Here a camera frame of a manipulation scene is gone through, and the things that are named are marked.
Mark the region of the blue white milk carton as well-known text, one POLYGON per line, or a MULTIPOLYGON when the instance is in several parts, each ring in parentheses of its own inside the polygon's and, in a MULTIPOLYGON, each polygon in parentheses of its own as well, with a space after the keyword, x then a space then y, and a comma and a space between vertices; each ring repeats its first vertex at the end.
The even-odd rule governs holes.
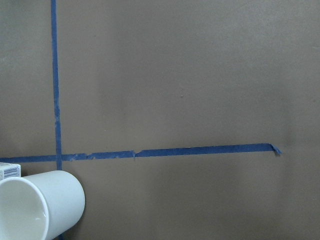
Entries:
POLYGON ((11 177, 21 177, 21 165, 16 163, 0 163, 0 180, 11 177))

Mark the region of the long blue tape strip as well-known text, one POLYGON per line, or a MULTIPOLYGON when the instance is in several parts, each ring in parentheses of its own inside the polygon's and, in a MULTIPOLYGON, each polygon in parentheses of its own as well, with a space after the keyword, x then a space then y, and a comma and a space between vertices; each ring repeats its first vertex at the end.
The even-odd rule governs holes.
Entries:
POLYGON ((51 13, 51 50, 52 50, 52 79, 53 79, 53 102, 54 102, 54 129, 55 129, 55 157, 56 169, 62 170, 62 142, 61 122, 59 105, 59 65, 58 65, 58 43, 57 43, 57 5, 55 0, 50 1, 51 13))

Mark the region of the white cup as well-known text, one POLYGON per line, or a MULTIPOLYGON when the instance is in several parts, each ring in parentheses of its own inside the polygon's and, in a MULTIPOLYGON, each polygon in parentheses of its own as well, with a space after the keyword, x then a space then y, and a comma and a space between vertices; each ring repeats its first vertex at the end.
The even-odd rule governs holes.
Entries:
POLYGON ((52 240, 81 219, 85 203, 81 183, 66 171, 1 180, 0 238, 52 240))

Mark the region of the crossing blue tape strip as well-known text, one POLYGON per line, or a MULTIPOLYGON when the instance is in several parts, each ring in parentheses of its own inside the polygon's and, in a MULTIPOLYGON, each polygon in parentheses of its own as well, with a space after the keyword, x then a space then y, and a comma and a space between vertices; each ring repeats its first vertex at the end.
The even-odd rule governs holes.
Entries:
POLYGON ((148 158, 148 157, 168 157, 168 156, 188 156, 188 155, 212 155, 212 154, 233 154, 233 153, 253 153, 253 152, 273 152, 281 155, 281 150, 271 143, 253 143, 236 145, 201 146, 189 148, 164 148, 146 149, 140 152, 133 150, 94 152, 94 153, 73 153, 63 154, 62 161, 83 161, 83 160, 104 160, 104 159, 124 159, 124 158, 148 158))

